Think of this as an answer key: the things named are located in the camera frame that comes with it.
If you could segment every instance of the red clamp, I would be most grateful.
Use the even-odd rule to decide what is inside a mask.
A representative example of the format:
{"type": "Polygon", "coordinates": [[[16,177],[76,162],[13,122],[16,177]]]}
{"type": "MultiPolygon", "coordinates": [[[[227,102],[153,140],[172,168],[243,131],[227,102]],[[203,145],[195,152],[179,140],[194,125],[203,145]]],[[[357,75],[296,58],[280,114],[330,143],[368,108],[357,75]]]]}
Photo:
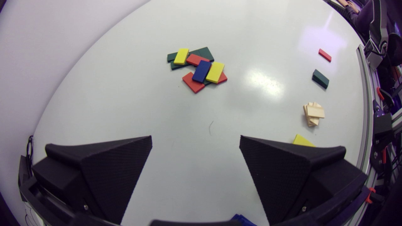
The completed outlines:
{"type": "Polygon", "coordinates": [[[385,164],[387,162],[387,147],[382,150],[382,164],[385,164]]]}
{"type": "Polygon", "coordinates": [[[380,90],[379,90],[379,87],[377,87],[377,94],[378,94],[379,98],[380,98],[382,101],[384,101],[384,96],[381,94],[381,92],[380,92],[380,90]]]}
{"type": "Polygon", "coordinates": [[[372,188],[372,187],[369,187],[369,190],[370,190],[370,193],[369,193],[369,196],[367,196],[367,198],[366,198],[366,202],[371,204],[371,203],[373,203],[373,201],[370,200],[370,195],[371,195],[372,192],[375,193],[375,189],[372,188]]]}

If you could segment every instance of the person's hand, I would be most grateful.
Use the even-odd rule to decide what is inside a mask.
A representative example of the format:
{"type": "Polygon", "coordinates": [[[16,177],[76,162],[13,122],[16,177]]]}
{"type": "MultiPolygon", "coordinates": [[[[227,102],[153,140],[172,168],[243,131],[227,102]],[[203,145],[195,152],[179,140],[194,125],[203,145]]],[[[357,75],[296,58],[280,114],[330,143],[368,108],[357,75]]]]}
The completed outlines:
{"type": "Polygon", "coordinates": [[[343,5],[343,7],[346,8],[346,6],[348,5],[348,3],[346,2],[346,0],[338,0],[338,2],[343,5]]]}
{"type": "Polygon", "coordinates": [[[347,1],[350,7],[356,12],[359,13],[359,10],[356,8],[355,4],[353,2],[347,1]]]}

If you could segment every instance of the blue block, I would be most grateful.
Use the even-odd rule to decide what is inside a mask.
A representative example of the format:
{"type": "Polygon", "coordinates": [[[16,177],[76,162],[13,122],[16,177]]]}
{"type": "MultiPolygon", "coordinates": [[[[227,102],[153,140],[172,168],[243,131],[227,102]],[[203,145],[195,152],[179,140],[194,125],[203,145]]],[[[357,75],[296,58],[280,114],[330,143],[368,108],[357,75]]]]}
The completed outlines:
{"type": "Polygon", "coordinates": [[[211,67],[211,62],[206,62],[201,60],[198,67],[195,69],[193,80],[197,82],[203,83],[205,77],[208,74],[209,68],[211,67]]]}
{"type": "Polygon", "coordinates": [[[245,218],[243,215],[235,214],[230,220],[237,220],[242,224],[242,226],[257,226],[245,218]]]}
{"type": "Polygon", "coordinates": [[[230,220],[237,220],[239,217],[239,214],[235,214],[230,220]]]}

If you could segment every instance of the dark green block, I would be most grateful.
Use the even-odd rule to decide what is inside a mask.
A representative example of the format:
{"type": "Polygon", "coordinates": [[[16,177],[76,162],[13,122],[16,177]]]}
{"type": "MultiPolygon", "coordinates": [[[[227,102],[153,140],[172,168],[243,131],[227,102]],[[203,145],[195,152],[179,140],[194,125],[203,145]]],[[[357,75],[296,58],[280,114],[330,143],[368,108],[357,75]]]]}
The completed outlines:
{"type": "Polygon", "coordinates": [[[209,51],[208,47],[200,48],[198,51],[199,51],[200,57],[209,59],[211,62],[214,61],[214,58],[213,58],[211,52],[209,51]]]}
{"type": "Polygon", "coordinates": [[[168,54],[168,63],[176,58],[177,52],[168,54]]]}
{"type": "Polygon", "coordinates": [[[187,63],[187,62],[186,62],[185,64],[183,64],[183,65],[181,65],[181,64],[174,64],[173,61],[170,62],[170,68],[171,68],[172,70],[176,70],[176,69],[179,69],[179,68],[187,67],[188,65],[190,65],[190,64],[187,63]]]}
{"type": "Polygon", "coordinates": [[[327,79],[317,69],[314,70],[312,79],[313,79],[313,81],[318,83],[320,86],[324,87],[325,89],[328,88],[329,79],[327,79]]]}
{"type": "Polygon", "coordinates": [[[211,84],[212,82],[210,82],[210,81],[207,81],[206,79],[204,79],[204,85],[205,86],[207,86],[207,85],[209,85],[209,84],[211,84]]]}

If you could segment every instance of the white table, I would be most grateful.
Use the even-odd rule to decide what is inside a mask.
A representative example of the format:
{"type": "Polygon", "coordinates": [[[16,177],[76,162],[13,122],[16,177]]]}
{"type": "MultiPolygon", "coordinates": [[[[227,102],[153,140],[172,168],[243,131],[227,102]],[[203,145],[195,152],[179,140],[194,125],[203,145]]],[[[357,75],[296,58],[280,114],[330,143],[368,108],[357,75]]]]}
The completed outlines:
{"type": "Polygon", "coordinates": [[[359,44],[321,0],[153,0],[100,38],[60,84],[35,131],[34,162],[47,143],[152,135],[122,225],[221,221],[236,213],[268,225],[240,135],[291,142],[301,134],[316,146],[345,146],[356,164],[359,44]],[[205,46],[226,65],[228,81],[194,94],[182,77],[195,68],[171,71],[166,55],[205,46]],[[327,90],[311,80],[314,69],[329,78],[327,90]],[[312,101],[325,108],[317,127],[307,126],[302,109],[312,101]]]}

